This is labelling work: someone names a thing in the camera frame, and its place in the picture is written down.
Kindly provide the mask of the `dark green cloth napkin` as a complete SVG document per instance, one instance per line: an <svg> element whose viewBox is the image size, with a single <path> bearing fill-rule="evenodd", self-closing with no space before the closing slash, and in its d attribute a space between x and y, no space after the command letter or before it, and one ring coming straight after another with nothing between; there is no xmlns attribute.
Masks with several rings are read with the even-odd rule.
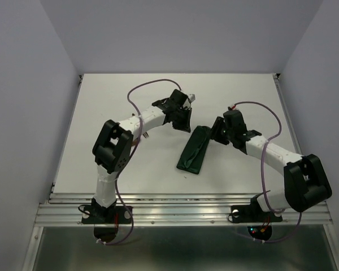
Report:
<svg viewBox="0 0 339 271"><path fill-rule="evenodd" d="M197 126L184 147L176 168L188 173L199 174L210 141L211 128Z"/></svg>

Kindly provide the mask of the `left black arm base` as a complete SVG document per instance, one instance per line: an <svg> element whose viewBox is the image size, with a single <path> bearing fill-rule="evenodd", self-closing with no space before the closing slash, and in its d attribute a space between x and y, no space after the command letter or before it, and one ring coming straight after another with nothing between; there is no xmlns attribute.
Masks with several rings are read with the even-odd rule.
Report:
<svg viewBox="0 0 339 271"><path fill-rule="evenodd" d="M96 202L78 206L82 214L81 223L85 225L131 224L132 206L117 205L116 202L105 208Z"/></svg>

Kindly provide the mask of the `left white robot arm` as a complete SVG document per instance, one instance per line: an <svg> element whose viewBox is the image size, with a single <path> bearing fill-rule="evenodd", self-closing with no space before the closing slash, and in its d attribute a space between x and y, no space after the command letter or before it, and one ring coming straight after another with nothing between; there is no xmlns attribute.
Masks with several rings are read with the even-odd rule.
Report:
<svg viewBox="0 0 339 271"><path fill-rule="evenodd" d="M191 132L190 117L194 94L174 90L168 98L152 103L138 116L104 123L93 146L97 164L97 188L93 196L95 216L101 222L114 218L115 182L130 161L132 142L151 129L171 123L175 130Z"/></svg>

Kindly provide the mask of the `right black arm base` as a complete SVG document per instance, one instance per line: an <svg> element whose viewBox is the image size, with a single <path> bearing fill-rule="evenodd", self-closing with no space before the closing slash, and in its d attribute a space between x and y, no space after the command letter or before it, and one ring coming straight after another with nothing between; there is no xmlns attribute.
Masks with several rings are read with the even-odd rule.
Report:
<svg viewBox="0 0 339 271"><path fill-rule="evenodd" d="M250 199L249 204L234 205L230 207L227 220L234 224L260 223L260 222L282 222L282 215L276 216L270 211L263 211L257 202L260 194Z"/></svg>

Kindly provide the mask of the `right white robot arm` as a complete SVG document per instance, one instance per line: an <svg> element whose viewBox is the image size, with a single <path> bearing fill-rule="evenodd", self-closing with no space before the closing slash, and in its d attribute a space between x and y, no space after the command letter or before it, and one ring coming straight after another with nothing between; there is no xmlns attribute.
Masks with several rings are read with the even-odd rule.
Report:
<svg viewBox="0 0 339 271"><path fill-rule="evenodd" d="M232 146L246 155L269 165L284 178L283 187L263 192L251 199L249 215L262 220L269 212L291 208L303 212L332 196L332 189L320 159L288 151L271 143L260 132L248 130L242 113L229 110L217 117L211 128L211 139Z"/></svg>

